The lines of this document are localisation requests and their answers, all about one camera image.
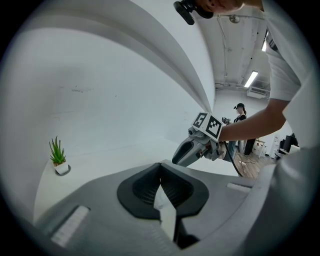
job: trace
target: fluorescent light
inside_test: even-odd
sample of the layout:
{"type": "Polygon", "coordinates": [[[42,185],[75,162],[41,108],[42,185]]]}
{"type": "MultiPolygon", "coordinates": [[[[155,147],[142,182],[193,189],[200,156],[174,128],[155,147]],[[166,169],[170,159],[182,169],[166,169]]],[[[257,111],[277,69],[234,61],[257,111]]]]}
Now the fluorescent light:
{"type": "Polygon", "coordinates": [[[267,42],[266,42],[266,38],[264,39],[263,45],[262,45],[262,51],[266,51],[267,49],[267,42]]]}
{"type": "Polygon", "coordinates": [[[267,42],[266,42],[266,40],[264,40],[264,43],[263,43],[263,46],[262,46],[262,51],[266,51],[266,49],[267,49],[267,42]]]}
{"type": "Polygon", "coordinates": [[[256,76],[258,75],[258,72],[257,71],[252,71],[248,81],[246,82],[245,86],[244,87],[249,87],[252,82],[255,80],[256,76]]]}

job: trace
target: desk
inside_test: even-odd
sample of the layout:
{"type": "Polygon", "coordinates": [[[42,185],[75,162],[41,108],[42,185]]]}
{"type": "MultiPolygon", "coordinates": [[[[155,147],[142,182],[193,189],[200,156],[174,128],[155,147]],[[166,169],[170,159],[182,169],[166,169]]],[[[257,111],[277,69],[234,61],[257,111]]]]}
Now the desk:
{"type": "Polygon", "coordinates": [[[254,146],[252,151],[255,155],[258,156],[258,158],[261,157],[262,152],[264,151],[265,143],[266,143],[265,141],[259,140],[257,138],[254,141],[254,146]]]}
{"type": "MultiPolygon", "coordinates": [[[[67,162],[71,166],[71,171],[65,176],[56,175],[54,166],[49,160],[37,189],[33,222],[36,223],[46,210],[87,182],[130,168],[163,160],[171,161],[178,146],[179,144],[173,141],[158,139],[109,151],[68,156],[67,162]]],[[[238,176],[232,163],[221,159],[210,161],[202,157],[189,168],[214,174],[238,176]]]]}
{"type": "Polygon", "coordinates": [[[288,151],[284,150],[283,148],[279,148],[279,150],[280,150],[283,154],[286,154],[286,155],[290,154],[288,151]]]}

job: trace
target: robotic arm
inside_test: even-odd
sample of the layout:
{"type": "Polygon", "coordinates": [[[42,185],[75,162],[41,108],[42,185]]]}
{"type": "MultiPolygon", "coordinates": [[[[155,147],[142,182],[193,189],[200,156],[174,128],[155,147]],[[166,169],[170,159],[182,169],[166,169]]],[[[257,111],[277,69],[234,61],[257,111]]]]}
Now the robotic arm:
{"type": "Polygon", "coordinates": [[[222,123],[208,112],[200,112],[188,129],[186,138],[175,151],[172,163],[187,167],[203,156],[209,160],[216,160],[219,152],[219,136],[222,123]]]}

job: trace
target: white ceiling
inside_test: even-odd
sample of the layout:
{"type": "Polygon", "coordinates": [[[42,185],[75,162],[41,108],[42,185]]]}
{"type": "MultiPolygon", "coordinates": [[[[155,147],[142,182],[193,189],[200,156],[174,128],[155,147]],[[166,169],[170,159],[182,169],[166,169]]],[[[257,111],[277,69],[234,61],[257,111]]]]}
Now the white ceiling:
{"type": "Polygon", "coordinates": [[[220,18],[204,19],[196,15],[196,19],[211,54],[216,87],[244,86],[252,71],[257,71],[258,76],[251,86],[269,89],[270,66],[266,53],[262,51],[267,26],[259,10],[244,7],[220,18]],[[227,15],[231,14],[239,15],[240,22],[230,22],[227,15]]]}

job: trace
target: white curved wall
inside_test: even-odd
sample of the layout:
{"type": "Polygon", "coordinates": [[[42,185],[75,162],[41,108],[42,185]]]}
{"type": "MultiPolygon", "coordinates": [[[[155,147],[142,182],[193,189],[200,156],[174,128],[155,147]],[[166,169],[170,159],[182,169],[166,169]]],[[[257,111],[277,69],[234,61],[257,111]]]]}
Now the white curved wall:
{"type": "Polygon", "coordinates": [[[196,19],[188,25],[176,12],[176,0],[130,0],[150,13],[174,37],[191,61],[201,81],[212,111],[215,100],[214,71],[204,34],[196,19]]]}
{"type": "Polygon", "coordinates": [[[161,15],[135,2],[45,2],[11,44],[0,77],[0,170],[29,220],[51,138],[67,156],[180,143],[196,114],[212,110],[198,25],[188,26],[173,2],[161,2],[161,15]]]}
{"type": "Polygon", "coordinates": [[[0,102],[1,176],[27,219],[51,138],[61,139],[67,156],[165,137],[181,142],[202,110],[131,49],[60,28],[17,36],[2,70],[0,102]]]}

